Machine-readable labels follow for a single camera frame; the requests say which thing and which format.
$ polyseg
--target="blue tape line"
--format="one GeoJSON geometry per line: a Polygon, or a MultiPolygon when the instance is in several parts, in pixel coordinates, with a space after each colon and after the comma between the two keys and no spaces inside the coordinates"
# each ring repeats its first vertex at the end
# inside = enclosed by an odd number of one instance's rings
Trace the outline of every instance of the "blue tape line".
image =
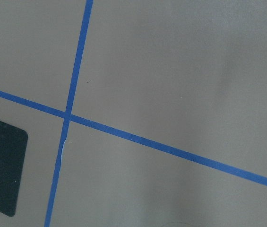
{"type": "Polygon", "coordinates": [[[108,134],[111,134],[111,135],[114,135],[114,136],[117,136],[117,137],[120,137],[126,140],[130,140],[132,142],[139,143],[147,147],[154,148],[154,149],[166,152],[168,154],[172,154],[172,155],[184,158],[186,160],[190,160],[192,162],[196,162],[204,166],[211,167],[213,169],[217,169],[222,172],[232,174],[232,175],[267,186],[267,177],[260,176],[260,175],[257,175],[257,174],[254,174],[254,173],[251,173],[251,172],[248,172],[248,171],[245,171],[245,170],[233,167],[233,166],[229,166],[227,164],[223,164],[223,163],[211,160],[206,157],[195,155],[187,151],[173,148],[165,144],[155,142],[153,140],[149,140],[149,139],[146,139],[146,138],[122,131],[122,130],[118,130],[118,129],[109,127],[104,124],[93,122],[91,120],[88,120],[82,117],[71,115],[70,120],[73,122],[85,125],[87,127],[100,130],[108,134]]]}
{"type": "Polygon", "coordinates": [[[40,110],[42,112],[46,112],[48,114],[55,115],[57,117],[64,118],[64,115],[65,115],[65,113],[61,110],[57,110],[57,109],[51,108],[51,107],[46,106],[46,105],[42,105],[42,104],[27,100],[24,98],[20,98],[18,96],[14,96],[14,95],[5,93],[3,91],[0,91],[0,97],[7,99],[9,101],[13,101],[15,103],[19,103],[19,104],[31,107],[31,108],[36,109],[36,110],[40,110]]]}
{"type": "Polygon", "coordinates": [[[72,77],[71,77],[67,104],[66,104],[66,111],[65,111],[64,121],[63,121],[60,142],[59,142],[59,149],[58,149],[56,164],[54,167],[54,172],[53,172],[53,177],[52,177],[52,187],[51,187],[51,191],[49,195],[44,227],[50,226],[50,221],[52,217],[54,198],[55,198],[56,191],[57,191],[57,186],[58,186],[58,181],[59,181],[59,176],[60,176],[60,169],[61,169],[61,164],[62,164],[63,148],[64,148],[64,143],[66,141],[67,134],[68,134],[70,115],[71,115],[75,93],[77,89],[78,76],[79,76],[80,66],[81,66],[81,62],[83,58],[83,51],[84,51],[84,46],[85,46],[85,41],[86,41],[86,36],[87,36],[87,30],[88,30],[90,15],[91,15],[92,4],[93,4],[93,0],[87,0],[85,4],[85,10],[84,10],[84,15],[82,19],[80,36],[78,39],[77,53],[76,53],[75,62],[73,66],[72,77]]]}

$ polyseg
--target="gray surface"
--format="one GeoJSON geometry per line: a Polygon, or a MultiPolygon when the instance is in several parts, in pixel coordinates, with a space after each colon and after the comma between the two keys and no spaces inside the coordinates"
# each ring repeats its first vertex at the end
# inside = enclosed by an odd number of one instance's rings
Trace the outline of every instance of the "gray surface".
{"type": "Polygon", "coordinates": [[[267,176],[267,1],[95,1],[73,113],[267,176]]]}
{"type": "Polygon", "coordinates": [[[64,110],[83,0],[0,1],[0,90],[64,110]]]}
{"type": "MultiPolygon", "coordinates": [[[[65,109],[84,1],[0,1],[0,90],[65,109]]],[[[267,1],[96,0],[73,114],[267,176],[267,1]]],[[[16,215],[43,226],[62,119],[28,132],[16,215]]],[[[267,227],[267,187],[70,124],[53,227],[267,227]]]]}
{"type": "Polygon", "coordinates": [[[52,226],[267,227],[267,187],[71,123],[52,226]]]}
{"type": "Polygon", "coordinates": [[[0,98],[0,121],[28,134],[16,214],[0,213],[0,227],[43,226],[62,119],[0,98]]]}

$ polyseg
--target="black rectangle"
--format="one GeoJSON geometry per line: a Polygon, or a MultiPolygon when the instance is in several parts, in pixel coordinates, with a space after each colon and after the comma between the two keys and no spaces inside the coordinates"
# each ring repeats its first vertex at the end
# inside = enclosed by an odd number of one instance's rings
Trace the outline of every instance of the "black rectangle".
{"type": "Polygon", "coordinates": [[[16,212],[27,133],[0,121],[0,212],[12,217],[16,212]]]}

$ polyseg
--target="dark panel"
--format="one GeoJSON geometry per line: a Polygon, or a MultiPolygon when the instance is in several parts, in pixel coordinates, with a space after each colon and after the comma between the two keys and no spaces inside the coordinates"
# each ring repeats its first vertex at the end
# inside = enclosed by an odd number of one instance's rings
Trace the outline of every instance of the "dark panel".
{"type": "Polygon", "coordinates": [[[16,212],[27,133],[0,121],[0,212],[16,212]]]}

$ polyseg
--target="gray floor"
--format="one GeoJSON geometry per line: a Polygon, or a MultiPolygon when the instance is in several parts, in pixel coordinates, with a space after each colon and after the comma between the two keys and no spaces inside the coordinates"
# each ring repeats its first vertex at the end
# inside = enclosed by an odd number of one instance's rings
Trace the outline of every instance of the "gray floor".
{"type": "MultiPolygon", "coordinates": [[[[0,90],[65,110],[85,1],[0,2],[0,90]]],[[[267,1],[95,0],[72,113],[267,177],[267,1]]],[[[63,119],[29,141],[16,215],[43,226],[63,119]]],[[[70,123],[53,227],[267,227],[267,186],[70,123]]]]}

